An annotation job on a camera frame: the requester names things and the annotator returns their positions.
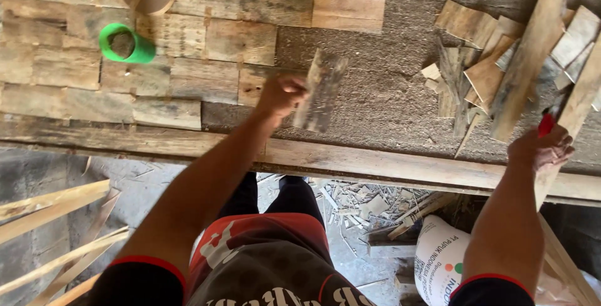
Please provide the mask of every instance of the right hand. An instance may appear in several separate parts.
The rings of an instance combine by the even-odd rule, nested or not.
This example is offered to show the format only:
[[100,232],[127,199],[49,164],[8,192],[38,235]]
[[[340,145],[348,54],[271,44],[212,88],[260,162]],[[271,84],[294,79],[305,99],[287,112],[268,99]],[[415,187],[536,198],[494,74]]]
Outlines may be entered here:
[[277,74],[265,82],[255,111],[276,118],[279,125],[307,96],[304,79],[289,74]]
[[551,132],[541,138],[534,128],[509,145],[508,163],[535,172],[547,166],[561,166],[574,154],[572,142],[573,138],[561,125],[555,124]]

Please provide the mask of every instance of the green cup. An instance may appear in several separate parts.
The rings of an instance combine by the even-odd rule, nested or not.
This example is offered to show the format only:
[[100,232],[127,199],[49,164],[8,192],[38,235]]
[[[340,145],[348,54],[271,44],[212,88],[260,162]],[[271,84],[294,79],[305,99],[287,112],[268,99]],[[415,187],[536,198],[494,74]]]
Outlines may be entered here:
[[[133,48],[133,52],[128,58],[123,58],[117,54],[115,54],[110,49],[109,44],[109,36],[114,33],[122,33],[124,31],[128,31],[133,36],[135,47]],[[154,58],[156,54],[156,49],[152,42],[148,41],[144,37],[141,37],[138,33],[136,33],[132,28],[123,25],[121,23],[111,23],[100,31],[100,35],[98,36],[98,44],[100,45],[100,50],[102,54],[106,56],[108,59],[117,62],[127,62],[127,63],[149,63]]]

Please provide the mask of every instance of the qr code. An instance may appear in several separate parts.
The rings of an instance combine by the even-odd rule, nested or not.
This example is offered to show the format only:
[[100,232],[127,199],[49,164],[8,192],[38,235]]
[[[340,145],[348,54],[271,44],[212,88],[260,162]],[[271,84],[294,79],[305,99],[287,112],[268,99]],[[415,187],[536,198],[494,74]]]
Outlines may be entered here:
[[424,262],[421,259],[419,259],[418,257],[415,257],[415,276],[420,281],[421,281],[421,271],[423,271],[423,270],[424,270]]

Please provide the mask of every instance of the leg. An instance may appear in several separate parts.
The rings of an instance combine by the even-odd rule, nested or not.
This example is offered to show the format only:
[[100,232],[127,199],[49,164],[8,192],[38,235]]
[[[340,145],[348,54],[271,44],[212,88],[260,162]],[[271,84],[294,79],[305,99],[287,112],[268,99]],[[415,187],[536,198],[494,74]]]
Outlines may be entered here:
[[325,229],[312,188],[302,177],[285,176],[280,179],[280,194],[265,213],[297,212],[315,217]]
[[219,211],[217,219],[227,216],[259,213],[259,208],[257,207],[258,199],[257,173],[247,172],[242,182],[238,184],[234,193]]

